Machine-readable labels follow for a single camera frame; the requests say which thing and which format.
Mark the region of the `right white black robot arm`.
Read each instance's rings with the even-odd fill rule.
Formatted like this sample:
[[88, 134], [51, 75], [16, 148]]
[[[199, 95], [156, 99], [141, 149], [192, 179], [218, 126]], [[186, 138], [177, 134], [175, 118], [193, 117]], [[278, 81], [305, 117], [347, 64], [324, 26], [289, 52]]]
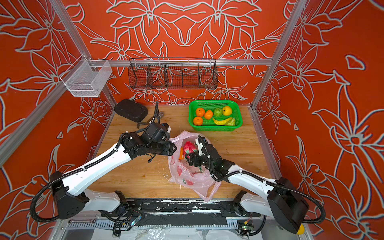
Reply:
[[189, 165], [205, 167], [216, 182], [228, 182], [247, 189], [239, 194], [239, 206], [247, 213], [273, 217], [286, 231], [296, 234], [302, 224], [320, 224], [326, 218], [324, 206], [313, 197], [295, 189], [286, 178], [261, 177], [223, 159], [217, 149], [198, 136], [197, 151], [185, 155]]

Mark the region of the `pink plastic bag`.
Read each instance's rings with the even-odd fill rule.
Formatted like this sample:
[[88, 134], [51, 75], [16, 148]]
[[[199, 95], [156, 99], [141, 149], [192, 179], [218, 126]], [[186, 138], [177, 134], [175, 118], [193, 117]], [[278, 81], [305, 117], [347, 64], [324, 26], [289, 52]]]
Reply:
[[171, 138], [177, 150], [172, 156], [168, 156], [169, 170], [171, 173], [170, 182], [193, 190], [202, 200], [207, 202], [213, 198], [221, 183], [214, 181], [204, 166], [190, 166], [186, 157], [182, 161], [179, 161], [180, 148], [183, 147], [187, 141], [195, 144], [197, 138], [197, 133], [188, 131], [182, 131], [178, 136]]

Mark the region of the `yellow green pear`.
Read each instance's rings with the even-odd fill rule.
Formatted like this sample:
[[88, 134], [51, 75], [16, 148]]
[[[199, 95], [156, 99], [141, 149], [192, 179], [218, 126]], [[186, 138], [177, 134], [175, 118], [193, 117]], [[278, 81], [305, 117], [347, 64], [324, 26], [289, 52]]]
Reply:
[[236, 119], [232, 118], [230, 121], [226, 123], [226, 126], [233, 127], [236, 125]]

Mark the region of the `green round fruit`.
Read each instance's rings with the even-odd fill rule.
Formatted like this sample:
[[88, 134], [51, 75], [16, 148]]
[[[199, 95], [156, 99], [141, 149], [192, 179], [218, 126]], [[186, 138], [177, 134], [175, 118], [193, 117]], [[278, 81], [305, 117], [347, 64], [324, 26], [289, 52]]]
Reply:
[[215, 118], [219, 118], [223, 115], [223, 109], [222, 108], [216, 108], [214, 110], [214, 116]]

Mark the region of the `red green dragon fruit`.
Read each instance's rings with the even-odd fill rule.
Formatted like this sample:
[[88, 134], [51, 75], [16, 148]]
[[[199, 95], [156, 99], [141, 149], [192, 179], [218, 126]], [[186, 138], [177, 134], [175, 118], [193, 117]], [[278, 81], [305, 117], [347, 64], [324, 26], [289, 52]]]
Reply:
[[198, 152], [196, 145], [190, 141], [185, 142], [183, 146], [183, 154], [184, 156], [190, 153]]

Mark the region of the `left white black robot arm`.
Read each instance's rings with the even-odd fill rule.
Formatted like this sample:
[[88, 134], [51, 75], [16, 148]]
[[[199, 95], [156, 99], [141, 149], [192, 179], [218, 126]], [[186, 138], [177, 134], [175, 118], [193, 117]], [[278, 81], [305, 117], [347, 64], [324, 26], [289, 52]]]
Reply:
[[[151, 123], [135, 132], [124, 132], [116, 144], [88, 163], [66, 173], [59, 171], [50, 176], [50, 181], [33, 197], [30, 204], [30, 216], [39, 223], [51, 223], [58, 219], [65, 220], [80, 212], [113, 212], [124, 203], [124, 195], [96, 193], [89, 190], [95, 181], [113, 169], [140, 156], [149, 156], [149, 162], [156, 156], [172, 156], [177, 150], [170, 140], [171, 128], [161, 123], [159, 106], [155, 105]], [[40, 217], [36, 207], [39, 198], [51, 190], [58, 214], [54, 217]]]

